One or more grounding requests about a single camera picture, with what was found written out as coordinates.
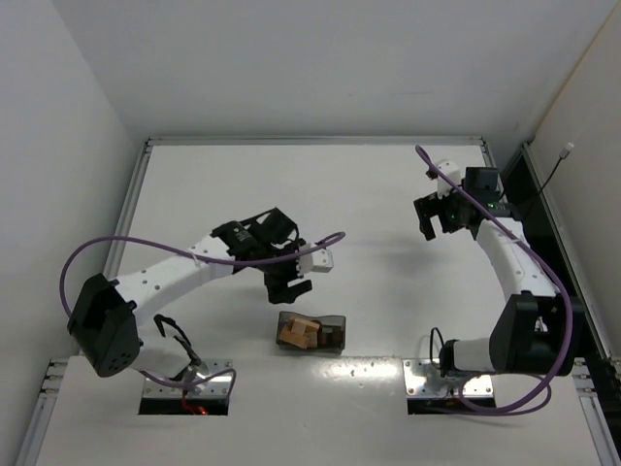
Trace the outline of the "light long wood block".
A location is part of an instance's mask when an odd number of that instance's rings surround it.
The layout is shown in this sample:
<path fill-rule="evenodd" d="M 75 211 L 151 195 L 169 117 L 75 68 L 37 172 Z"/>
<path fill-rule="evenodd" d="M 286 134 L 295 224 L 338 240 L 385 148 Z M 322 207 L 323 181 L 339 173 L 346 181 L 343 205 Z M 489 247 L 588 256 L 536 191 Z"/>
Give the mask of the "light long wood block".
<path fill-rule="evenodd" d="M 316 321 L 293 317 L 281 329 L 279 339 L 302 350 L 315 349 L 320 328 Z"/>

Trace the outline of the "grey plastic block box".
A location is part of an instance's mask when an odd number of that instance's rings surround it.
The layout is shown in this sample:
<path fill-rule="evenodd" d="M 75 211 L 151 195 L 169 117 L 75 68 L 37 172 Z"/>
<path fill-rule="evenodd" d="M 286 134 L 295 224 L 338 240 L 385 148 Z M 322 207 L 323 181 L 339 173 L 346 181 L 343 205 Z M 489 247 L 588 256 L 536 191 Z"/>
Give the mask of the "grey plastic block box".
<path fill-rule="evenodd" d="M 341 354 L 346 341 L 345 316 L 307 316 L 293 312 L 278 315 L 276 345 L 281 350 Z"/>

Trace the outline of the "dark wood arch block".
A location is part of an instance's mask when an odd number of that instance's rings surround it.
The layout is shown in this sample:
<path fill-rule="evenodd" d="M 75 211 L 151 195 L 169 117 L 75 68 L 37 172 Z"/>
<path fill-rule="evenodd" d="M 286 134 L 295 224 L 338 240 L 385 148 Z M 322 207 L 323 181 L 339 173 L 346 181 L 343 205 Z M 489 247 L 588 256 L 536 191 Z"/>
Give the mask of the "dark wood arch block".
<path fill-rule="evenodd" d="M 317 347 L 327 350 L 342 350 L 344 333 L 339 326 L 322 326 L 317 332 Z"/>

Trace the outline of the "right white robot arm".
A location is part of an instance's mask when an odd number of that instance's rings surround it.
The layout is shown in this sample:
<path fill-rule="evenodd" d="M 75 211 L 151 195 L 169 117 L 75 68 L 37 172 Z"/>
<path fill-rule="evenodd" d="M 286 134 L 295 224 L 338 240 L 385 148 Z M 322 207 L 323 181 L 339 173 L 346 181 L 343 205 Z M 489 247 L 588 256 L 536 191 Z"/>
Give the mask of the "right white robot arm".
<path fill-rule="evenodd" d="M 442 344 L 443 376 L 469 373 L 568 375 L 586 322 L 584 306 L 562 293 L 533 257 L 523 224 L 503 202 L 494 168 L 460 170 L 450 161 L 428 170 L 435 192 L 413 205 L 425 239 L 435 239 L 432 219 L 445 233 L 468 230 L 488 257 L 506 304 L 490 336 Z"/>

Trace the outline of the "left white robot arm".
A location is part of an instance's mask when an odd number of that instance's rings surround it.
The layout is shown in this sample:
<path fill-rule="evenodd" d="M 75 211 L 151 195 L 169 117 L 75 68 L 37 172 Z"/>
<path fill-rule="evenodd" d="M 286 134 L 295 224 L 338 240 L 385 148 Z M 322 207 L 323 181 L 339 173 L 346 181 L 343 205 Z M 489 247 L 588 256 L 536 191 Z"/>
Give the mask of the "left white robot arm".
<path fill-rule="evenodd" d="M 68 333 L 101 378 L 131 369 L 164 386 L 195 386 L 203 381 L 202 360 L 181 330 L 166 334 L 167 306 L 247 269 L 262 274 L 270 303 L 291 304 L 311 291 L 308 273 L 332 266 L 321 244 L 301 238 L 298 225 L 278 208 L 223 223 L 184 250 L 131 241 L 169 255 L 132 274 L 90 277 L 66 309 Z"/>

